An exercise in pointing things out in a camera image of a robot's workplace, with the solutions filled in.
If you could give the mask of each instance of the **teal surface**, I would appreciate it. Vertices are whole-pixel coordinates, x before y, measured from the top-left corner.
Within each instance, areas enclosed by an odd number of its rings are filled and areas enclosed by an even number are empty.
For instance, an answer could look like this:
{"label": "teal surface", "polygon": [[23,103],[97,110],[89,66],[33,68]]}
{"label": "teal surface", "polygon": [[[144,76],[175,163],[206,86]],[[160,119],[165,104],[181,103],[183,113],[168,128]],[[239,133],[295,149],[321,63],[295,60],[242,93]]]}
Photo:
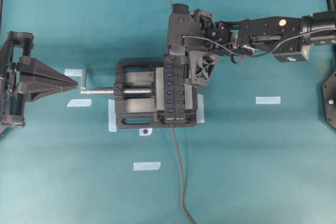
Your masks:
{"label": "teal surface", "polygon": [[[217,20],[327,10],[326,0],[173,1]],[[4,0],[1,42],[9,30],[32,32],[33,57],[60,72],[87,68],[88,87],[111,86],[118,61],[162,57],[169,13],[167,0]],[[176,129],[197,223],[336,223],[336,131],[320,91],[332,57],[325,46],[301,63],[220,60],[199,91],[205,124]],[[256,106],[255,96],[281,105]],[[92,106],[67,107],[81,98]],[[0,223],[187,223],[168,129],[110,133],[108,97],[79,90],[27,104],[25,118],[0,140]],[[158,171],[133,172],[133,162],[156,161]]]}

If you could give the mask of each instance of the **painter's tape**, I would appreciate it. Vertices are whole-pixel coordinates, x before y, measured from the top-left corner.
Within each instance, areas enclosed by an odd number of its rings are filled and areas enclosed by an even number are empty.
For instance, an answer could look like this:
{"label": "painter's tape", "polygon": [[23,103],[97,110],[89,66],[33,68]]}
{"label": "painter's tape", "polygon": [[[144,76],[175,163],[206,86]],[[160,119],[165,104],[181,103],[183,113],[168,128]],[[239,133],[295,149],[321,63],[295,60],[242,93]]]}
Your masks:
{"label": "painter's tape", "polygon": [[205,117],[204,117],[204,97],[202,94],[197,94],[197,113],[196,113],[196,119],[197,123],[205,123]]}
{"label": "painter's tape", "polygon": [[256,104],[280,104],[281,97],[256,97]]}
{"label": "painter's tape", "polygon": [[68,107],[90,107],[91,105],[91,99],[73,99],[68,103]]}
{"label": "painter's tape", "polygon": [[133,163],[133,170],[158,170],[161,162],[138,162]]}
{"label": "painter's tape", "polygon": [[152,132],[152,128],[139,129],[139,136],[150,136]]}
{"label": "painter's tape", "polygon": [[81,69],[66,69],[64,70],[64,75],[66,76],[82,76]]}
{"label": "painter's tape", "polygon": [[109,132],[117,132],[117,124],[115,117],[115,102],[114,100],[109,100]]}

